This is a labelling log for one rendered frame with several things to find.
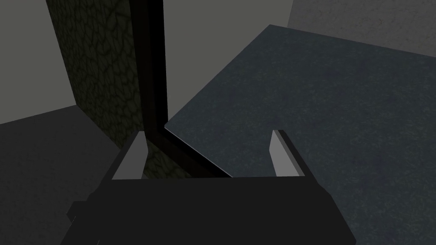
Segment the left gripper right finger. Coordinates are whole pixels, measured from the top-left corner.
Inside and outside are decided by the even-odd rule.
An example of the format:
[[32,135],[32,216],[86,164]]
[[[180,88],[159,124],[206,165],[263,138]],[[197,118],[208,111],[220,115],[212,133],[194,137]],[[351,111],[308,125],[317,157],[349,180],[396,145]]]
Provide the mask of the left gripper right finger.
[[278,177],[302,177],[304,172],[294,154],[295,147],[284,130],[273,130],[269,153]]

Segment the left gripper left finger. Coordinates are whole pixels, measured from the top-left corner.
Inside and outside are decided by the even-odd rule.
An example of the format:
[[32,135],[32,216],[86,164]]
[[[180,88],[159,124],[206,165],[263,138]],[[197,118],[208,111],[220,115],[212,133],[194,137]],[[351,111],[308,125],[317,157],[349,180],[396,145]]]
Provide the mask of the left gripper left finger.
[[122,156],[113,179],[146,179],[143,173],[148,157],[148,145],[144,131],[138,131]]

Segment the dark blue-grey table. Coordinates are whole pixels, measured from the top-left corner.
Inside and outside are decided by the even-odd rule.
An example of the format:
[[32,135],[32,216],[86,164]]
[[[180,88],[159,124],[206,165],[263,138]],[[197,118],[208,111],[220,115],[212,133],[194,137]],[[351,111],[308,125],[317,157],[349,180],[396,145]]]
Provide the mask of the dark blue-grey table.
[[436,57],[270,25],[165,127],[232,177],[284,130],[357,245],[436,245]]

